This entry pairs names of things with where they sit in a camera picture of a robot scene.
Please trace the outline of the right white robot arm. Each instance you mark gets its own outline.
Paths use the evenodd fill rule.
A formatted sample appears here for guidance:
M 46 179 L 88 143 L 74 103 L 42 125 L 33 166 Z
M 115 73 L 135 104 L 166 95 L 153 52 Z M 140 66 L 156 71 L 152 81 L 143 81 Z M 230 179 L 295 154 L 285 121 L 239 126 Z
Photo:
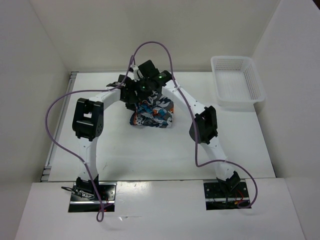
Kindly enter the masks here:
M 190 115 L 189 136 L 195 142 L 195 165 L 201 168 L 213 164 L 220 193 L 225 197 L 232 196 L 237 191 L 240 177 L 234 167 L 227 163 L 227 156 L 220 144 L 216 109 L 197 101 L 178 83 L 173 73 L 166 70 L 160 72 L 151 60 L 141 65 L 132 64 L 129 72 L 133 73 L 134 83 L 137 84 L 137 97 L 146 97 L 153 91 L 160 92 Z

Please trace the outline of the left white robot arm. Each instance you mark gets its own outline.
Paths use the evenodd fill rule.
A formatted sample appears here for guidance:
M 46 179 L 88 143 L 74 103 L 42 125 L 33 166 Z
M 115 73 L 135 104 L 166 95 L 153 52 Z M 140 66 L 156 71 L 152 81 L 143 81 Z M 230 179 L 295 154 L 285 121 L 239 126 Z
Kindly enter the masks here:
M 122 101 L 127 106 L 138 102 L 137 81 L 120 75 L 118 81 L 107 85 L 90 98 L 79 98 L 76 102 L 72 120 L 72 130 L 79 143 L 77 157 L 83 168 L 76 178 L 74 190 L 81 192 L 87 199 L 101 196 L 99 173 L 97 170 L 97 143 L 104 129 L 104 111 L 112 104 Z

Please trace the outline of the colourful patterned shorts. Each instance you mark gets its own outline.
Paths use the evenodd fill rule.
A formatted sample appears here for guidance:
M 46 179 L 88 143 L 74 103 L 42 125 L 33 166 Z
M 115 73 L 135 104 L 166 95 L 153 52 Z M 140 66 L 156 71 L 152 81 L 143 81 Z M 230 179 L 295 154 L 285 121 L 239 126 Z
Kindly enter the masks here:
M 146 99 L 133 105 L 129 119 L 131 126 L 170 128 L 174 120 L 174 102 L 161 93 L 153 91 Z

